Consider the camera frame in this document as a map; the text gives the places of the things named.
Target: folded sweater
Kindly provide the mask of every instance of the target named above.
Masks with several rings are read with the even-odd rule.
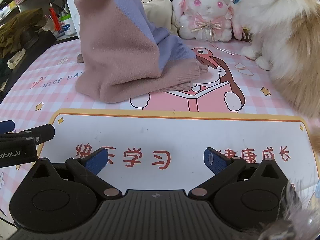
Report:
[[[189,90],[207,66],[166,28],[150,23],[140,0],[75,0],[85,71],[80,93],[116,103],[153,91]]]

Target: white bottle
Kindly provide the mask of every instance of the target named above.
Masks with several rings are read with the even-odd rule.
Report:
[[[75,25],[73,24],[73,20],[71,18],[71,14],[68,13],[67,15],[62,16],[60,20],[61,20],[62,28],[66,35],[72,36],[77,33]]]

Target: metal screw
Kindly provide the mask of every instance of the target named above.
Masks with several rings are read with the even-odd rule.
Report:
[[[107,188],[103,191],[104,195],[108,196],[108,197],[113,197],[116,196],[120,193],[119,190],[117,190],[116,188]]]
[[[194,188],[193,190],[191,190],[191,193],[195,196],[204,196],[206,195],[208,192],[206,189],[204,188],[201,188],[201,187],[197,187],[197,188]]]
[[[154,197],[154,198],[158,198],[158,197],[160,197],[161,195],[160,195],[159,193],[155,193],[155,194],[152,194],[151,196]]]

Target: white container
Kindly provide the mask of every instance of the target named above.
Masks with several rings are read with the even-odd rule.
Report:
[[[72,35],[77,33],[75,25],[73,24],[73,21],[72,21],[72,18],[71,18],[71,14],[67,14],[65,16],[62,16],[60,18],[60,21],[61,21],[64,33],[66,35],[72,36]]]
[[[11,11],[9,4],[0,11],[0,18],[3,18]]]

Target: beige bag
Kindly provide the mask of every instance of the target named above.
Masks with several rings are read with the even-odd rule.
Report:
[[[156,27],[165,27],[171,34],[178,35],[179,25],[176,23],[170,0],[141,0],[148,20]]]

